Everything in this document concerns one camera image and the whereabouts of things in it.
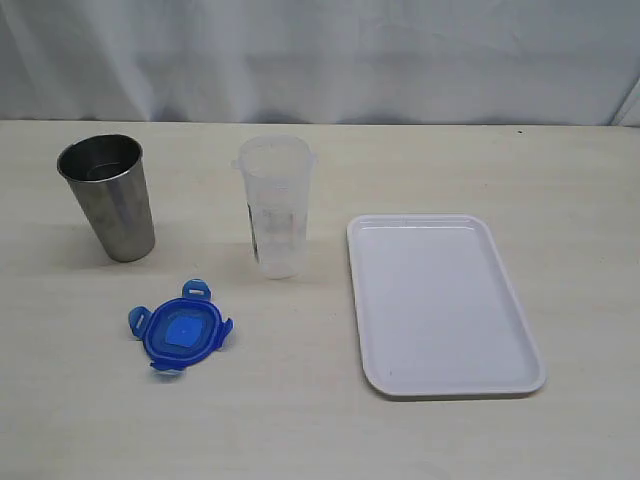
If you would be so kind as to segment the white backdrop curtain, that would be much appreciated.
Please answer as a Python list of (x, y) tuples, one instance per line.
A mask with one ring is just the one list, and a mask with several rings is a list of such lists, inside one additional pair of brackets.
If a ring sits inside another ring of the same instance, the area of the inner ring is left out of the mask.
[(635, 1), (5, 1), (5, 119), (639, 123)]

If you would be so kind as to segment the blue container lid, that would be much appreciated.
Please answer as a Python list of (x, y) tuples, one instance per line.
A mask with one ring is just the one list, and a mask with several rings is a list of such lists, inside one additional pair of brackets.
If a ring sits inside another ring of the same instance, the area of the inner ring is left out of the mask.
[(234, 328), (212, 302), (201, 279), (191, 279), (181, 295), (151, 311), (134, 307), (128, 314), (132, 335), (142, 342), (150, 367), (159, 376), (176, 377), (221, 349)]

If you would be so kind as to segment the white plastic tray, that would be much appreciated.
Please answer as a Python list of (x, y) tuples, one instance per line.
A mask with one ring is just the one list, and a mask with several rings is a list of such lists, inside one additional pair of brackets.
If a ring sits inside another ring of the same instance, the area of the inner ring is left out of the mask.
[(547, 373), (487, 225), (375, 214), (347, 243), (362, 370), (391, 398), (519, 397)]

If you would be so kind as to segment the clear plastic container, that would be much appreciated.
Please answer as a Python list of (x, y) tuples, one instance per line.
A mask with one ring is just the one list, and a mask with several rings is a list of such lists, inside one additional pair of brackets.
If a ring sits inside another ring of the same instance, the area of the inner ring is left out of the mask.
[(315, 163), (304, 140), (284, 134), (246, 141), (232, 162), (244, 181), (254, 258), (269, 279), (293, 277), (305, 266)]

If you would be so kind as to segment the stainless steel cup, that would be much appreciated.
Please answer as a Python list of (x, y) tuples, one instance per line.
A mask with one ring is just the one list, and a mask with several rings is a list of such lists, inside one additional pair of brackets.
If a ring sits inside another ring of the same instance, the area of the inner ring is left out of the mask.
[(137, 140), (122, 134), (80, 140), (60, 153), (57, 170), (112, 260), (132, 262), (152, 251), (155, 231)]

